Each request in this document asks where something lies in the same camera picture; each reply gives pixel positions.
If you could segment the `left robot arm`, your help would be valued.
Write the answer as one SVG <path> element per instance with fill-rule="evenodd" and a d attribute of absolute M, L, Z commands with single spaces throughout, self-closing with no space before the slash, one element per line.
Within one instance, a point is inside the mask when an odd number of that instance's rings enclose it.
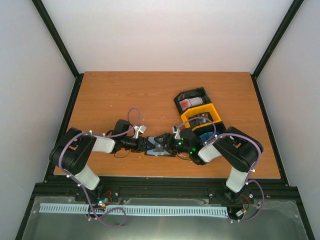
<path fill-rule="evenodd" d="M 116 122 L 110 134 L 95 135 L 72 127 L 54 146 L 49 160 L 79 187 L 85 187 L 86 195 L 96 202 L 103 198 L 104 188 L 99 185 L 100 178 L 88 166 L 91 153 L 115 154 L 121 149 L 135 153 L 153 150 L 155 145 L 141 136 L 145 130 L 144 125 L 132 125 L 123 119 Z"/>

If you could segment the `black leather card holder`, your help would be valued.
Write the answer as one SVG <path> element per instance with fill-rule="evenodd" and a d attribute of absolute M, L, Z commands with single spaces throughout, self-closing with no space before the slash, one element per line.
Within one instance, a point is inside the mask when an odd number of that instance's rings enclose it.
<path fill-rule="evenodd" d="M 147 150 L 144 152 L 146 156 L 155 156 L 155 157 L 175 157 L 176 154 L 169 150 L 167 147 L 159 145 L 156 143 L 155 149 Z"/>

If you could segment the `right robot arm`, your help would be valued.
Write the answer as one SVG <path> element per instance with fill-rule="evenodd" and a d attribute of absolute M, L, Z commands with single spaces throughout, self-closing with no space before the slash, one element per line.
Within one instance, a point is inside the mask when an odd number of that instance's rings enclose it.
<path fill-rule="evenodd" d="M 184 128 L 156 136 L 153 141 L 160 153 L 173 157 L 186 153 L 197 165 L 224 157 L 231 165 L 226 187 L 234 193 L 239 193 L 248 184 L 250 173 L 264 151 L 260 142 L 233 126 L 219 135 L 212 135 L 212 139 L 204 140 L 190 128 Z"/>

